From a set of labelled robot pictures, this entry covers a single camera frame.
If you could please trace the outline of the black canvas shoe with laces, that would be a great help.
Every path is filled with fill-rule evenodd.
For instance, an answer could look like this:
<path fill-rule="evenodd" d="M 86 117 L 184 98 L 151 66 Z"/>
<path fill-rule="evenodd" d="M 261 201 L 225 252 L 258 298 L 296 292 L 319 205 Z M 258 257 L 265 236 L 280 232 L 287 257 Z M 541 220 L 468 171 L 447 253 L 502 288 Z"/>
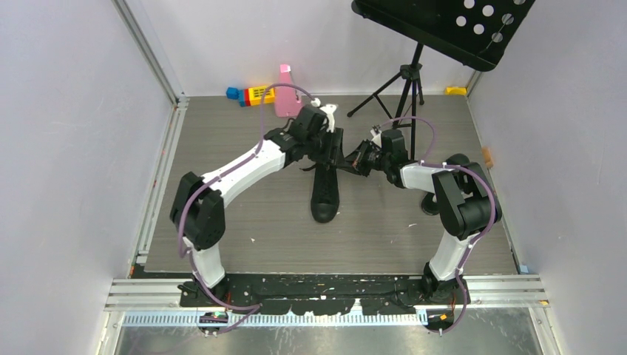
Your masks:
<path fill-rule="evenodd" d="M 323 163 L 319 157 L 308 156 L 314 165 L 302 168 L 302 171 L 307 172 L 312 169 L 315 171 L 310 209 L 316 222 L 329 223 L 335 218 L 340 205 L 338 170 L 358 175 L 359 173 L 352 167 L 356 156 L 357 151 L 354 150 L 336 164 Z"/>

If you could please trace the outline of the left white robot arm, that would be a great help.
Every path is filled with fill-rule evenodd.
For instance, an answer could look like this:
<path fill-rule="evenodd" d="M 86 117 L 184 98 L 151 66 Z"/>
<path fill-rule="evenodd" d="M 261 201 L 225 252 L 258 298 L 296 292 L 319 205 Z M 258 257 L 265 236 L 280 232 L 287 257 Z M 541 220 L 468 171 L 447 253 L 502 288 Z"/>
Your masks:
<path fill-rule="evenodd" d="M 170 219 L 177 229 L 179 254 L 190 255 L 200 283 L 198 296 L 207 305 L 217 306 L 226 299 L 219 242 L 226 231 L 226 208 L 246 189 L 308 158 L 315 171 L 310 201 L 313 219 L 329 223 L 337 215 L 343 130 L 336 127 L 336 110 L 335 104 L 305 105 L 294 119 L 265 133 L 238 159 L 212 172 L 189 172 L 180 179 Z"/>

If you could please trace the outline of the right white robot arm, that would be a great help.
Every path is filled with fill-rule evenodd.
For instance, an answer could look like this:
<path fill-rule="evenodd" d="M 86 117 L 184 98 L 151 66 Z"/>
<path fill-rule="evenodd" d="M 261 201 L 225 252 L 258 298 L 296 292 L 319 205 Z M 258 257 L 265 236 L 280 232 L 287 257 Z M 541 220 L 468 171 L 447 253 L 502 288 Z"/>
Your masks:
<path fill-rule="evenodd" d="M 461 274 L 478 235 L 501 217 L 481 166 L 461 153 L 440 164 L 412 160 L 403 134 L 388 129 L 362 141 L 345 157 L 343 167 L 362 176 L 373 170 L 384 172 L 394 186 L 426 193 L 423 210 L 439 216 L 444 234 L 426 265 L 424 273 L 430 278 L 422 283 L 422 294 L 431 303 L 443 302 L 452 292 L 449 280 Z"/>

